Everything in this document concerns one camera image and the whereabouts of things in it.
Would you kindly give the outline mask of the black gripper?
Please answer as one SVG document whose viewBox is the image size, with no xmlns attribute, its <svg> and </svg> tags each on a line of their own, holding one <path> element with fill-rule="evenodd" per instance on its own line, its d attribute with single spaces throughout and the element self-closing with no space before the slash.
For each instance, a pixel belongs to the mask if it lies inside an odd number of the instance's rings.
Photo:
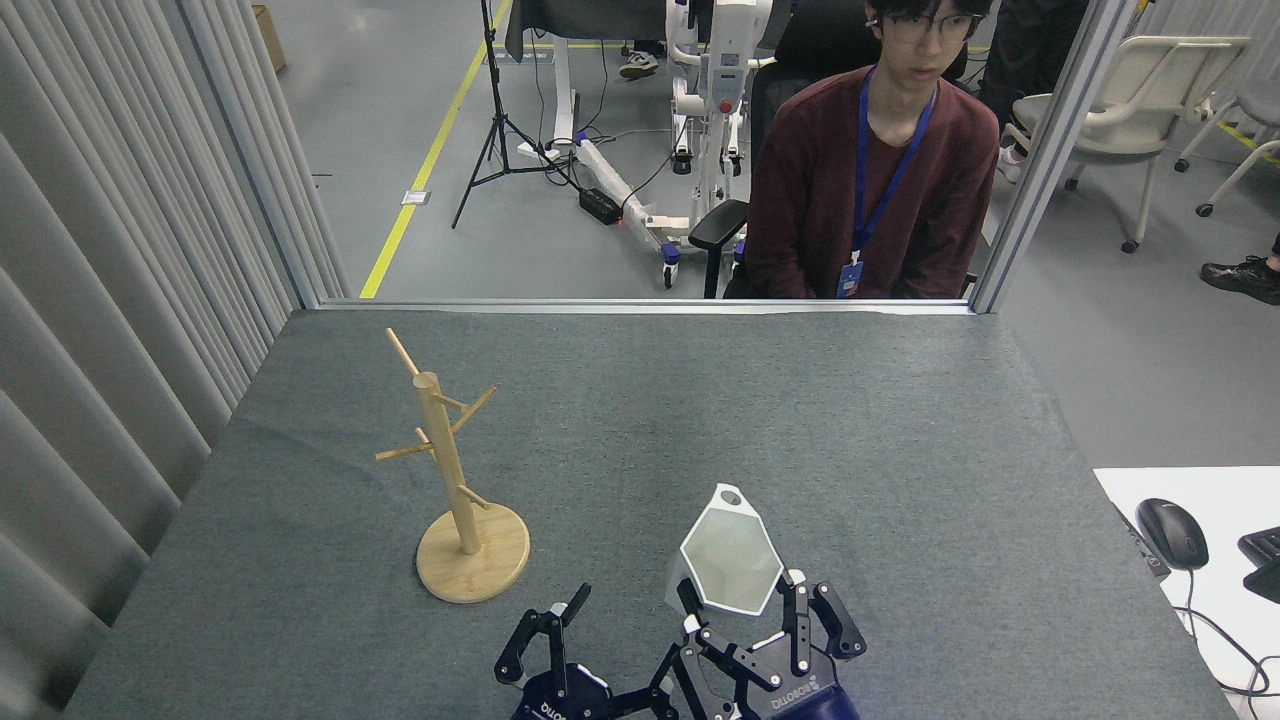
<svg viewBox="0 0 1280 720">
<path fill-rule="evenodd" d="M 867 652 L 864 635 L 829 582 L 814 584 L 801 570 L 785 570 L 780 577 L 782 630 L 750 647 L 710 628 L 700 615 L 704 605 L 692 580 L 680 580 L 675 593 L 686 612 L 684 639 L 669 647 L 652 679 L 652 708 L 658 717 L 676 717 L 671 698 L 680 691 L 695 719 L 860 719 L 833 673 L 792 676 L 792 671 L 809 673 L 814 666 L 813 618 L 826 632 L 826 657 L 844 661 Z M 767 660 L 762 651 L 783 639 L 790 639 L 790 661 Z M 732 697 L 710 689 L 701 659 L 740 682 Z"/>
<path fill-rule="evenodd" d="M 591 584 L 582 583 L 567 602 L 557 602 L 545 611 L 529 609 L 512 630 L 494 662 L 494 675 L 500 684 L 520 685 L 521 701 L 512 719 L 576 719 L 590 705 L 600 705 L 600 719 L 622 719 L 650 711 L 655 719 L 680 719 L 672 705 L 675 683 L 668 675 L 649 685 L 613 696 L 609 685 L 590 673 L 570 673 L 564 653 L 564 630 L 591 593 Z M 549 673 L 526 674 L 524 653 L 535 635 L 545 635 L 550 655 Z"/>
</svg>

